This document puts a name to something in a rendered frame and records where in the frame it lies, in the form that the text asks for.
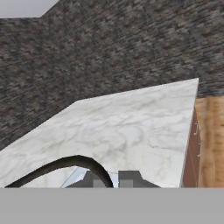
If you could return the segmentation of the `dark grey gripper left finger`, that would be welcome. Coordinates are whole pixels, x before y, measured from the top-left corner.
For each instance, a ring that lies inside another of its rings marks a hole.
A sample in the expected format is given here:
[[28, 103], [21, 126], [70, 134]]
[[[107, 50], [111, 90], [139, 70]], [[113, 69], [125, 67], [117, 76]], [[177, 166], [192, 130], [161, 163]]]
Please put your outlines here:
[[105, 170], [87, 170], [83, 180], [73, 183], [66, 188], [92, 188], [92, 187], [108, 187], [109, 174]]

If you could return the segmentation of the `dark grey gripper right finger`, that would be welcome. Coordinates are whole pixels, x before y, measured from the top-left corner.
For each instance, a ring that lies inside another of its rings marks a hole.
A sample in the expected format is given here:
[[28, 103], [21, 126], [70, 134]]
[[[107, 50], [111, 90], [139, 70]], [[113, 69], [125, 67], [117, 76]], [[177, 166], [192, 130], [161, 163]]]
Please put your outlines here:
[[141, 176], [140, 171], [119, 171], [118, 172], [118, 186], [120, 188], [139, 188], [139, 187], [149, 187], [158, 188], [155, 185]]

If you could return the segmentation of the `black curved tap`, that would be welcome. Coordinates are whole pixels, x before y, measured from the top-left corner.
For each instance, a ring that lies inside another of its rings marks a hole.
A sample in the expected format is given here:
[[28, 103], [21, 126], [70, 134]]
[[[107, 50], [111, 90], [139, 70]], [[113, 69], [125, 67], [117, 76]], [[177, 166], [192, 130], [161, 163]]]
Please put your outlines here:
[[38, 169], [24, 175], [22, 178], [19, 178], [18, 180], [15, 180], [12, 183], [6, 185], [5, 188], [19, 188], [40, 176], [46, 175], [47, 173], [72, 166], [79, 166], [81, 168], [89, 169], [100, 178], [106, 187], [114, 187], [108, 172], [101, 164], [91, 157], [73, 155], [69, 157], [62, 157], [48, 164], [42, 165]]

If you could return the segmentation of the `brown base cupboard run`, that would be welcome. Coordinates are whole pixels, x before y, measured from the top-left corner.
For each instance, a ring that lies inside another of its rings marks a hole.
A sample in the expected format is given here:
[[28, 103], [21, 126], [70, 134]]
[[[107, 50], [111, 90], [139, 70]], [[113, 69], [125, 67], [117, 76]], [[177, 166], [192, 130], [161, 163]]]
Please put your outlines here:
[[197, 187], [199, 185], [200, 174], [200, 129], [197, 120], [196, 111], [193, 111], [191, 133], [185, 160], [185, 169], [183, 174], [183, 187]]

